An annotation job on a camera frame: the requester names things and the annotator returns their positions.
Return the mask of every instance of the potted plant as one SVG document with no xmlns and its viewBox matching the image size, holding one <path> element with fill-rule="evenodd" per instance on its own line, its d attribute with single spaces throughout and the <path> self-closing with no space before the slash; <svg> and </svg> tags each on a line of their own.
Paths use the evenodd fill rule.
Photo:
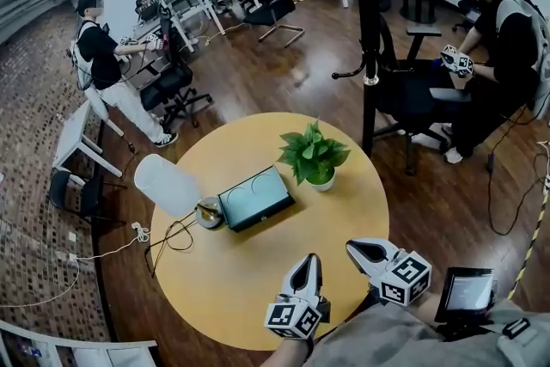
<svg viewBox="0 0 550 367">
<path fill-rule="evenodd" d="M 342 165 L 350 151 L 335 139 L 325 139 L 319 130 L 319 120 L 308 124 L 306 132 L 285 133 L 281 138 L 287 145 L 278 162 L 288 164 L 300 185 L 304 180 L 313 188 L 325 192 L 333 186 L 335 168 Z"/>
</svg>

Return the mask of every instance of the cap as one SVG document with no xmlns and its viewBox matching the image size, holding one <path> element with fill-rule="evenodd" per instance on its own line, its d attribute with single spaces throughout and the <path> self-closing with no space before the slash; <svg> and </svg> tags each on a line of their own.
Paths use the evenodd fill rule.
<svg viewBox="0 0 550 367">
<path fill-rule="evenodd" d="M 97 3 L 98 0 L 78 0 L 76 12 L 79 16 L 84 17 L 84 11 L 88 8 L 95 8 Z"/>
</svg>

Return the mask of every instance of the white flower pot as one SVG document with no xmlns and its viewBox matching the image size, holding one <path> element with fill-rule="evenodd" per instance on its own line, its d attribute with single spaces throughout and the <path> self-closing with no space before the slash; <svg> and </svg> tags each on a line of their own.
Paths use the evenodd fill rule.
<svg viewBox="0 0 550 367">
<path fill-rule="evenodd" d="M 333 177 L 331 178 L 331 180 L 329 182 L 327 182 L 326 184 L 322 184 L 322 185 L 316 185 L 316 184 L 312 184 L 311 182 L 309 182 L 308 180 L 308 183 L 315 189 L 317 190 L 318 192 L 325 192 L 327 190 L 330 190 L 330 188 L 333 186 L 334 184 L 334 180 L 336 179 L 336 172 L 334 172 L 333 174 Z"/>
</svg>

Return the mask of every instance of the person in black t-shirt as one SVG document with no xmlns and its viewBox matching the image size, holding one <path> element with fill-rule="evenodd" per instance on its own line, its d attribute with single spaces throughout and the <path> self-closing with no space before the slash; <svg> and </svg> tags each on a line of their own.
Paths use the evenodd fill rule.
<svg viewBox="0 0 550 367">
<path fill-rule="evenodd" d="M 469 54 L 482 40 L 489 52 L 486 64 L 475 64 L 465 90 L 472 101 L 463 105 L 451 127 L 443 130 L 454 147 L 444 155 L 449 163 L 471 156 L 474 147 L 535 96 L 539 76 L 532 68 L 538 48 L 531 19 L 510 14 L 497 30 L 498 6 L 503 0 L 478 0 L 481 16 L 458 52 Z"/>
<path fill-rule="evenodd" d="M 103 13 L 102 0 L 78 0 L 76 12 L 84 19 L 76 42 L 82 58 L 90 62 L 91 82 L 108 105 L 116 107 L 157 146 L 165 147 L 178 139 L 177 133 L 165 133 L 158 120 L 142 105 L 138 92 L 120 73 L 114 55 L 130 55 L 156 49 L 156 43 L 146 45 L 119 45 L 97 24 Z"/>
</svg>

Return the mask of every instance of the sneaker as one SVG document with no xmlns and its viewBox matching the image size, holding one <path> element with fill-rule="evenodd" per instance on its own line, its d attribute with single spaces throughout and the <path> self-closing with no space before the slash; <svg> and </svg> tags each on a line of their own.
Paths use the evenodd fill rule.
<svg viewBox="0 0 550 367">
<path fill-rule="evenodd" d="M 161 149 L 162 147 L 175 143 L 179 137 L 180 135 L 178 133 L 164 133 L 161 140 L 156 142 L 155 145 Z"/>
<path fill-rule="evenodd" d="M 441 131 L 449 138 L 453 137 L 453 125 L 450 123 L 441 124 Z"/>
<path fill-rule="evenodd" d="M 462 159 L 462 155 L 458 152 L 456 147 L 453 147 L 452 149 L 448 150 L 443 157 L 445 158 L 445 161 L 449 164 L 457 164 Z"/>
</svg>

